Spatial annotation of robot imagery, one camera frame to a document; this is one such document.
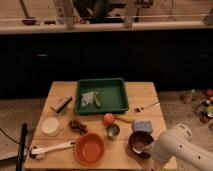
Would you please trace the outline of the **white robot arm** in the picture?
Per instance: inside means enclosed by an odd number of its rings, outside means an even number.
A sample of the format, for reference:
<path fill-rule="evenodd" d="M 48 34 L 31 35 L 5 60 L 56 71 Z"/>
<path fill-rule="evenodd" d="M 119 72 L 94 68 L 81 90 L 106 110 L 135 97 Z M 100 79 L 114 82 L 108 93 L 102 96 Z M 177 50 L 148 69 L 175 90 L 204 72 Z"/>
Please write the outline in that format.
<path fill-rule="evenodd" d="M 184 124 L 162 132 L 158 138 L 143 147 L 153 159 L 154 171 L 162 171 L 172 157 L 179 158 L 200 171 L 213 171 L 213 152 L 190 142 L 191 130 Z"/>

